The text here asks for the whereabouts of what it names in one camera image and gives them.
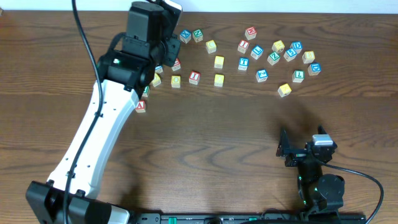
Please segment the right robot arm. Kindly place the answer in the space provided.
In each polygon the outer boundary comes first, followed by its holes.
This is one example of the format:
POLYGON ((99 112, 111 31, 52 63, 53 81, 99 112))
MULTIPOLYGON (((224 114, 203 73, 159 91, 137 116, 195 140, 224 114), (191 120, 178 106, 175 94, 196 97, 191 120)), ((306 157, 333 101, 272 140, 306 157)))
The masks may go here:
POLYGON ((337 144, 322 126, 301 149, 290 145, 284 128, 280 131, 276 156, 285 159, 286 167, 298 169, 298 193, 305 204, 299 215, 302 220, 309 220, 317 214, 337 213, 343 206, 344 178, 322 171, 322 166, 332 160, 336 148, 337 144))

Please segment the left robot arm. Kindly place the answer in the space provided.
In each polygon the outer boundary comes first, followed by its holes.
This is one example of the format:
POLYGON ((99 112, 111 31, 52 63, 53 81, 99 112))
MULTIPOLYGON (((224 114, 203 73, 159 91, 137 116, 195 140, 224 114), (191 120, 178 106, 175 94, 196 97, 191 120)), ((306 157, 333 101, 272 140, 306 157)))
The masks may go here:
POLYGON ((173 1, 134 1, 125 32, 92 60, 90 104, 68 151, 44 183, 25 197, 41 223, 131 223, 133 214, 97 199, 109 155, 159 65, 172 67, 180 50, 174 34, 182 14, 173 1))

